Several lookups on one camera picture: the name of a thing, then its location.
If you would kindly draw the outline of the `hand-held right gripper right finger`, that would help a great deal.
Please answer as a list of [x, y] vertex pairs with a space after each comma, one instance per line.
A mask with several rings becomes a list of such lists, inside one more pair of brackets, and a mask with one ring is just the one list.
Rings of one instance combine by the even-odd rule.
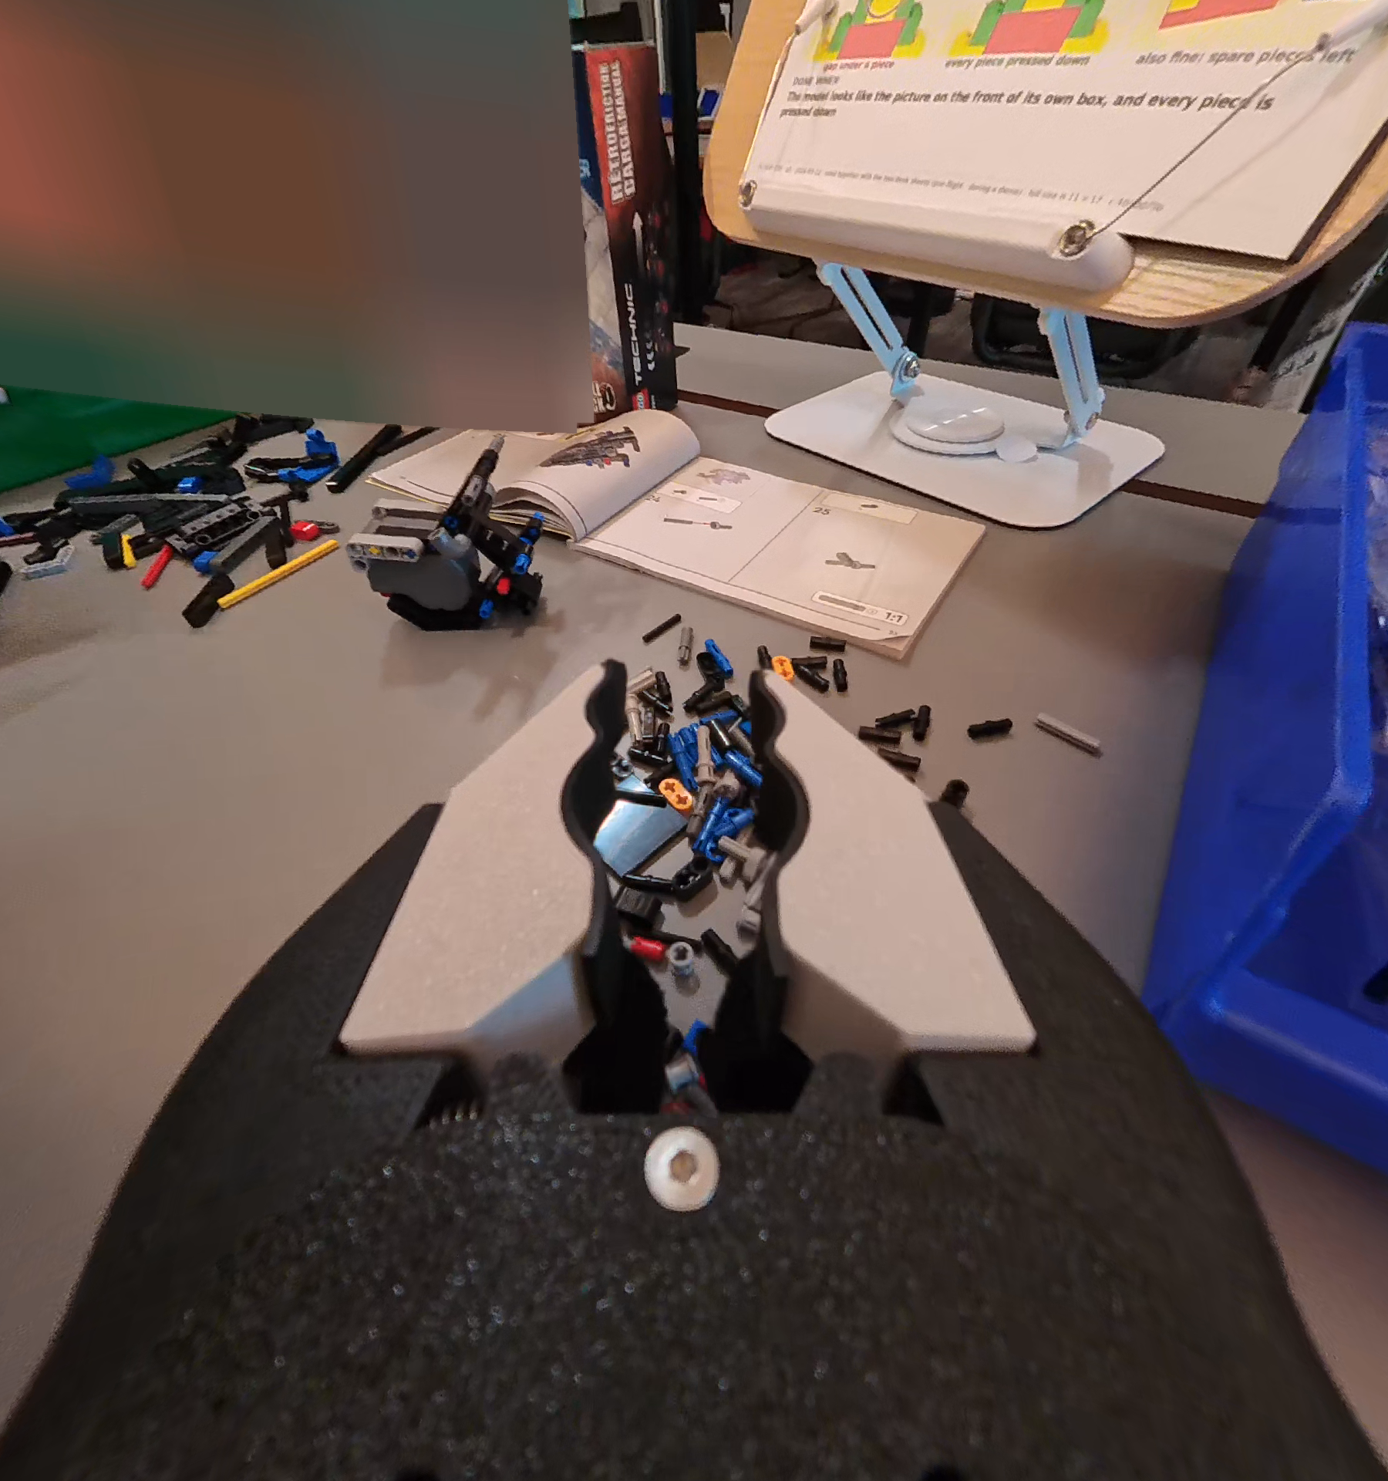
[[731, 1053], [1034, 1048], [1037, 1029], [917, 785], [771, 672], [749, 680], [761, 769], [755, 947], [723, 991]]

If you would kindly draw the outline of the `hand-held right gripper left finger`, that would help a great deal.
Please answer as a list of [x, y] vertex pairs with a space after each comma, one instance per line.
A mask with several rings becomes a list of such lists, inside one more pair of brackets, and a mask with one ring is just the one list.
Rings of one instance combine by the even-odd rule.
[[614, 801], [627, 667], [577, 676], [450, 790], [338, 1043], [444, 1053], [486, 1079], [529, 1055], [582, 1098], [660, 1098], [667, 1005], [630, 954], [595, 835]]

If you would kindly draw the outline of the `pile of small toy pins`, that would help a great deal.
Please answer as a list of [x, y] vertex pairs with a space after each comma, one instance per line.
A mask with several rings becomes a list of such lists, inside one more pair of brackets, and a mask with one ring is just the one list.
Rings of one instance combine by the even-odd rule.
[[[646, 672], [628, 683], [628, 760], [648, 769], [644, 801], [659, 803], [659, 813], [667, 814], [670, 822], [684, 824], [689, 856], [681, 870], [667, 878], [638, 875], [614, 854], [607, 854], [607, 861], [625, 885], [617, 909], [633, 931], [633, 955], [664, 962], [673, 978], [705, 962], [721, 973], [724, 991], [742, 955], [755, 947], [758, 933], [760, 877], [768, 862], [755, 827], [763, 777], [749, 700], [728, 692], [729, 664], [716, 648], [710, 648], [708, 656], [699, 659], [699, 667], [704, 689], [689, 697], [688, 723], [675, 731], [667, 723], [667, 676]], [[918, 771], [918, 755], [901, 747], [902, 734], [890, 724], [866, 728], [858, 739], [898, 768], [904, 779], [910, 781]], [[970, 824], [965, 811], [968, 797], [968, 785], [955, 779], [944, 787], [936, 805], [926, 801], [946, 843], [946, 824], [957, 819]], [[1023, 949], [1042, 946], [1048, 930], [1066, 944], [1075, 942], [1075, 938], [1027, 886], [1013, 904], [995, 898], [991, 906], [981, 906], [979, 886], [966, 885], [965, 878], [963, 883], [1037, 1029], [1037, 1042], [1026, 1053], [976, 1055], [1002, 1063], [1037, 1056], [1043, 1002], [1027, 1003], [1029, 995], [1039, 994], [1039, 986], [1024, 981], [1031, 967], [1023, 959]], [[784, 1111], [797, 1103], [811, 1069], [837, 1055], [813, 1063], [789, 1043], [760, 1055], [734, 1055], [715, 1027], [720, 1003], [712, 1023], [697, 1023], [688, 1034], [673, 1032], [668, 1039], [668, 1109], [707, 1114]], [[917, 1074], [917, 1058], [944, 1055], [966, 1053], [912, 1053], [893, 1064], [864, 1059], [901, 1082]]]

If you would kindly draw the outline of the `grey black toy brick model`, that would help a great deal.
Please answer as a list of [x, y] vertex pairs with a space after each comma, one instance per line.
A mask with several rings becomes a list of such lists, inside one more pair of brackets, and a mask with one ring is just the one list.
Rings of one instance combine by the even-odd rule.
[[503, 434], [492, 434], [442, 510], [380, 499], [345, 553], [388, 609], [423, 632], [476, 632], [498, 617], [534, 617], [543, 580], [532, 569], [545, 518], [523, 529], [494, 521]]

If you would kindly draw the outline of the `dark toy set box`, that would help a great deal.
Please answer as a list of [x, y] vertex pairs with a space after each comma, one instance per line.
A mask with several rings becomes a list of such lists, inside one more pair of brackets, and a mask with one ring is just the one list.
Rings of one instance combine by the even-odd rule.
[[644, 42], [574, 47], [593, 417], [678, 401], [672, 160]]

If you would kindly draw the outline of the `blue plastic bin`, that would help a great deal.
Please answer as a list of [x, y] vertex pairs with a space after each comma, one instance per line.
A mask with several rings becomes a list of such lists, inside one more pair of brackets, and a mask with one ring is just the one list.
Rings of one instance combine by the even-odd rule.
[[1388, 777], [1367, 452], [1388, 325], [1354, 324], [1229, 567], [1144, 1003], [1204, 1084], [1388, 1175]]

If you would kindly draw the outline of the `open instruction booklet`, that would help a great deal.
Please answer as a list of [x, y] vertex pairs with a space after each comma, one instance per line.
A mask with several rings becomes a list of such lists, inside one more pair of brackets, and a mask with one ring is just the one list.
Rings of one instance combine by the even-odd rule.
[[532, 515], [583, 555], [902, 659], [981, 545], [979, 524], [704, 455], [632, 410], [574, 434], [505, 434], [492, 516]]

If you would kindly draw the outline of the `yellow toy axle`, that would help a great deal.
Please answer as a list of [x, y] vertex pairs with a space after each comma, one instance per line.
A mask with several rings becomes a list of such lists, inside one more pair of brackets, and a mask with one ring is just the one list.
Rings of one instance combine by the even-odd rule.
[[223, 612], [224, 612], [224, 611], [228, 612], [228, 611], [234, 609], [236, 606], [239, 606], [240, 603], [244, 603], [244, 601], [247, 601], [247, 599], [250, 599], [250, 598], [253, 598], [253, 596], [258, 596], [258, 595], [261, 595], [261, 593], [264, 593], [264, 591], [274, 588], [279, 582], [289, 579], [290, 575], [297, 575], [297, 574], [300, 574], [300, 572], [309, 569], [309, 567], [314, 566], [317, 561], [321, 561], [321, 559], [324, 559], [324, 558], [333, 555], [333, 553], [338, 551], [338, 550], [340, 550], [340, 547], [338, 547], [338, 542], [337, 542], [335, 539], [327, 539], [327, 540], [316, 542], [316, 543], [314, 543], [309, 550], [306, 550], [303, 555], [298, 555], [298, 556], [295, 556], [295, 558], [285, 561], [282, 566], [279, 566], [279, 567], [276, 567], [276, 569], [271, 569], [266, 575], [260, 575], [260, 577], [250, 580], [248, 583], [245, 583], [245, 585], [242, 585], [242, 587], [239, 587], [239, 588], [229, 591], [228, 595], [221, 596], [220, 601], [218, 601], [218, 609], [223, 611]]

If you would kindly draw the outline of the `white document stand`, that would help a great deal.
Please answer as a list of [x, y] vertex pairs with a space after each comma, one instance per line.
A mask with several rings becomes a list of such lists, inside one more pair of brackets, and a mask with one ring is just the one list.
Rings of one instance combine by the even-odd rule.
[[[1047, 253], [1026, 277], [1023, 263], [1003, 258], [1007, 244], [984, 245], [981, 266], [939, 266], [760, 231], [737, 200], [741, 170], [779, 56], [806, 5], [750, 5], [707, 149], [704, 199], [729, 240], [811, 260], [880, 370], [777, 412], [766, 431], [994, 523], [1018, 529], [1074, 523], [1164, 454], [1159, 438], [1103, 418], [1092, 321], [1181, 329], [1236, 316], [1329, 264], [1388, 204], [1386, 133], [1295, 261], [1128, 237], [1125, 273], [1114, 287], [1066, 281], [1066, 268], [1087, 263]], [[904, 345], [880, 303], [875, 274], [1035, 309], [1055, 361], [1061, 410], [925, 373], [920, 351]]]

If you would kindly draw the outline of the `black toy beam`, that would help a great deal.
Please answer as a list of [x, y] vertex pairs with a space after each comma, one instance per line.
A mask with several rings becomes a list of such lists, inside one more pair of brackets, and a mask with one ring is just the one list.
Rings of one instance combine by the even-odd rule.
[[337, 466], [325, 479], [325, 489], [332, 494], [343, 494], [369, 471], [383, 454], [388, 454], [394, 447], [402, 431], [404, 430], [398, 423], [383, 425], [354, 454]]

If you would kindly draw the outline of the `pile of large toy beams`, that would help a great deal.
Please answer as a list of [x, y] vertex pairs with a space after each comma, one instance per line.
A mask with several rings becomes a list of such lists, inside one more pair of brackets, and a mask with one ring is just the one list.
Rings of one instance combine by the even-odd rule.
[[202, 628], [240, 591], [248, 558], [264, 555], [269, 572], [285, 567], [298, 542], [293, 507], [338, 465], [337, 446], [311, 418], [258, 415], [164, 465], [133, 455], [119, 474], [99, 458], [45, 508], [0, 515], [0, 599], [14, 575], [64, 571], [88, 537], [112, 571], [147, 559], [147, 590], [170, 566], [200, 574], [184, 619]]

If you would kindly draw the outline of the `green plastic bin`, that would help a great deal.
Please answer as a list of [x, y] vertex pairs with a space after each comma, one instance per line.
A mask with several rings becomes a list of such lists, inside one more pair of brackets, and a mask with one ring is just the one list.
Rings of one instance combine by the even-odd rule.
[[0, 494], [231, 417], [210, 407], [11, 388], [0, 402]]

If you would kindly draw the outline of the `printed instruction sheet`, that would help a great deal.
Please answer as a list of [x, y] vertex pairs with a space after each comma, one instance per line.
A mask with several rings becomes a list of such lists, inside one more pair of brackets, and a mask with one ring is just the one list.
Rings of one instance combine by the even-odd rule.
[[808, 3], [744, 218], [1114, 287], [1125, 239], [1295, 261], [1388, 133], [1388, 3]]

